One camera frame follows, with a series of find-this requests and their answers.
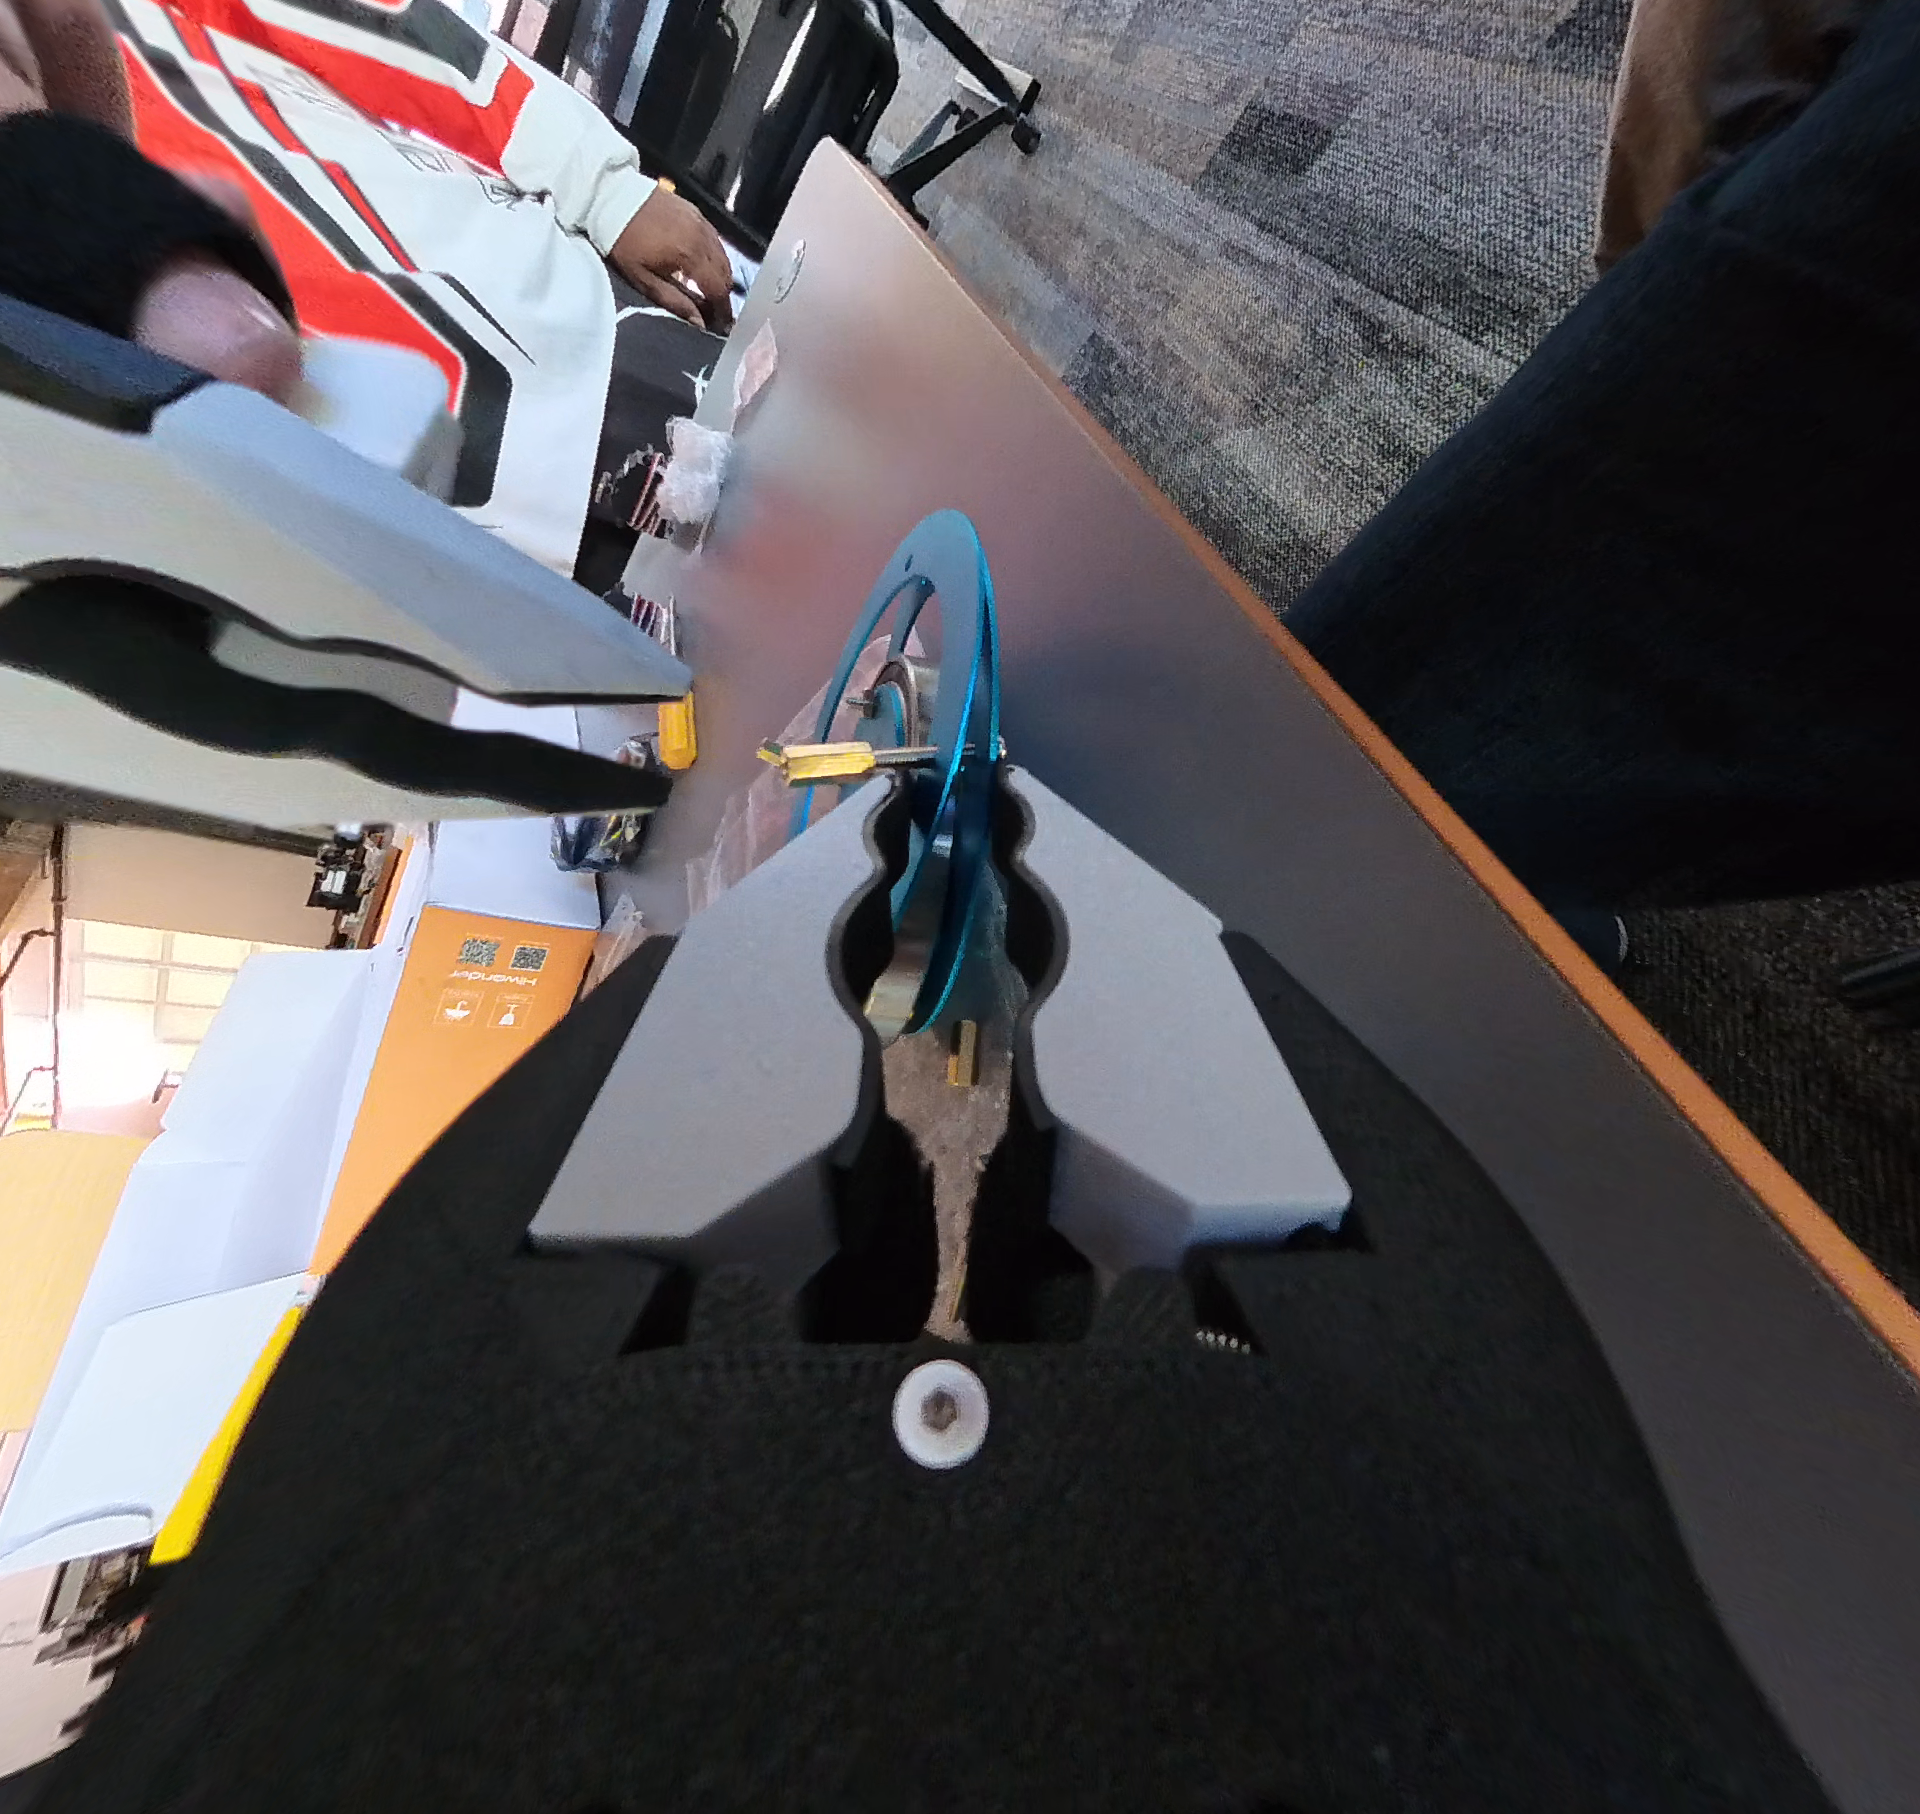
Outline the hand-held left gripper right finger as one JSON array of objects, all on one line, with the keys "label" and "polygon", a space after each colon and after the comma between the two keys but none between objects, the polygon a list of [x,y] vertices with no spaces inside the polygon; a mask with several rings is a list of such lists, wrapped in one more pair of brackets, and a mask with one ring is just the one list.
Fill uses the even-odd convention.
[{"label": "hand-held left gripper right finger", "polygon": [[1076,1338],[1131,1274],[1339,1238],[1353,1189],[1221,919],[1005,768],[993,825],[1025,999],[980,1174],[980,1334]]}]

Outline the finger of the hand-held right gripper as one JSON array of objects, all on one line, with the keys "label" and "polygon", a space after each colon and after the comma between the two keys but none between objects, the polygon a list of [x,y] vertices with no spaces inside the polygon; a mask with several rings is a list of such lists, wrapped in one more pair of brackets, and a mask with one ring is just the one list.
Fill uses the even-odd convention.
[{"label": "finger of the hand-held right gripper", "polygon": [[9,599],[5,814],[196,838],[650,814],[653,765],[458,726],[416,665],[305,649],[181,599]]},{"label": "finger of the hand-held right gripper", "polygon": [[146,433],[12,394],[2,418],[7,576],[139,582],[522,706],[692,689],[611,607],[253,391],[196,386]]}]

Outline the blue round metal turntable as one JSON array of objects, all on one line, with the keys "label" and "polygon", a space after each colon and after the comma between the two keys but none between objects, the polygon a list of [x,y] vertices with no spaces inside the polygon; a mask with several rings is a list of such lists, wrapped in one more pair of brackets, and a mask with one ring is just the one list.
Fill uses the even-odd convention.
[{"label": "blue round metal turntable", "polygon": [[907,853],[889,893],[893,958],[865,1014],[897,1041],[948,1008],[995,853],[997,591],[980,537],[957,510],[927,517],[881,568],[804,745],[855,741],[942,755],[930,768],[889,772],[904,784]]}]

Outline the person's blue jeans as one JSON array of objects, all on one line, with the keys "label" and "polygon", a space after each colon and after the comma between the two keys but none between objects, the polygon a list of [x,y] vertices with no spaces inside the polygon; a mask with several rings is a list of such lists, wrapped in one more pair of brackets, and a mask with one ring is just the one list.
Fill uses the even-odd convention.
[{"label": "person's blue jeans", "polygon": [[1919,0],[1286,613],[1561,922],[1914,885]]}]

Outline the person's right hand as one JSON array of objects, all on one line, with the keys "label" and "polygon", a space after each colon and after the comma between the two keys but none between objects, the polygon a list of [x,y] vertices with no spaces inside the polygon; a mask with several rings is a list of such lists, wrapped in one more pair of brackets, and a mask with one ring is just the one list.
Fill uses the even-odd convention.
[{"label": "person's right hand", "polygon": [[102,0],[5,0],[5,294],[286,405],[299,315],[238,182],[136,144]]}]

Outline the clear plastic bag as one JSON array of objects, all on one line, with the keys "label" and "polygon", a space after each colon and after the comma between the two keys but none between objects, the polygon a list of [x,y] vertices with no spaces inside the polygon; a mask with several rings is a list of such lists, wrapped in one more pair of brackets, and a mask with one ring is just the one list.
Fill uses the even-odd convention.
[{"label": "clear plastic bag", "polygon": [[[812,801],[812,821],[839,805],[834,788],[789,788],[769,765],[725,805],[713,844],[686,864],[686,905],[709,908],[722,893],[782,851],[799,801]],[[891,1041],[881,1054],[885,1102],[915,1140],[930,1172],[930,1201],[939,1244],[939,1274],[927,1331],[969,1342],[967,1280],[970,1231],[982,1174],[997,1152],[1010,1115],[1012,1030],[1027,987],[1007,958],[1005,889],[989,873],[975,899],[970,948],[939,1028]],[[978,1085],[948,1085],[952,1025],[978,1022]]]}]

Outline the orange cardboard box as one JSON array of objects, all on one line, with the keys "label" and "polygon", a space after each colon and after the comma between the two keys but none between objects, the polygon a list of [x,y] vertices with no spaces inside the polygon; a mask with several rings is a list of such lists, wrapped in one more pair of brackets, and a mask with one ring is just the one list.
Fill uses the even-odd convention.
[{"label": "orange cardboard box", "polygon": [[5,1435],[5,1577],[148,1548],[277,1323],[574,1002],[600,926],[530,821],[406,832],[367,946],[81,920],[64,1043],[12,1133],[139,1137],[36,1418]]}]

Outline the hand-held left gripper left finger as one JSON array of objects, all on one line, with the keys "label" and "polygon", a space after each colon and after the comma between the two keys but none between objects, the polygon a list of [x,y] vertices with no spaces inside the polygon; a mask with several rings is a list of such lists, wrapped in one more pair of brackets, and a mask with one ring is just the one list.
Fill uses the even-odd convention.
[{"label": "hand-held left gripper left finger", "polygon": [[910,778],[870,776],[662,944],[535,1250],[750,1271],[810,1338],[919,1337],[920,1164],[865,1013],[910,826]]}]

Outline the white and tan carton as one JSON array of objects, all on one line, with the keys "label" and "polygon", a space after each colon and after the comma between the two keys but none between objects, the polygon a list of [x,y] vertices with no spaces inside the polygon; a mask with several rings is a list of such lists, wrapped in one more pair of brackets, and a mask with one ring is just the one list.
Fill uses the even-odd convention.
[{"label": "white and tan carton", "polygon": [[146,1140],[73,1131],[2,1140],[2,1430],[36,1420]]}]

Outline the clear bag of white parts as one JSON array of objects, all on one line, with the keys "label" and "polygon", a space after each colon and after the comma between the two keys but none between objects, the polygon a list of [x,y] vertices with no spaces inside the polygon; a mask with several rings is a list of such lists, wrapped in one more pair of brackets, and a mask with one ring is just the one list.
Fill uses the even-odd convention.
[{"label": "clear bag of white parts", "polygon": [[730,431],[716,431],[692,416],[666,423],[666,465],[658,479],[657,506],[662,521],[698,527],[713,521],[722,501],[736,451]]}]

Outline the yellow box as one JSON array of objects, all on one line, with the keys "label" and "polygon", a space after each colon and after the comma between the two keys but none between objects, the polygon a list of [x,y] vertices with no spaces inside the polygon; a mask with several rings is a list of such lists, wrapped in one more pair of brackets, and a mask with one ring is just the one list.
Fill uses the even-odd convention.
[{"label": "yellow box", "polygon": [[286,1349],[291,1347],[303,1318],[313,1304],[313,1296],[296,1299],[294,1304],[277,1320],[258,1357],[253,1363],[238,1394],[228,1407],[208,1438],[196,1467],[170,1515],[156,1533],[150,1550],[150,1566],[173,1566],[184,1562],[198,1546],[206,1528],[208,1515],[222,1491],[236,1448],[246,1432],[262,1397],[267,1394]]}]

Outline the grey desk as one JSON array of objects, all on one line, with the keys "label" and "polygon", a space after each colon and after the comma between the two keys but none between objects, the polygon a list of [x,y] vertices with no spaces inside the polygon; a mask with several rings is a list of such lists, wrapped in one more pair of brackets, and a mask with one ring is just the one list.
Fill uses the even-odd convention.
[{"label": "grey desk", "polygon": [[925,517],[972,519],[1014,762],[1284,967],[1494,1179],[1597,1334],[1748,1672],[1841,1810],[1919,1806],[1916,1310],[879,178],[817,147],[698,411],[771,323],[676,588],[688,866]]}]

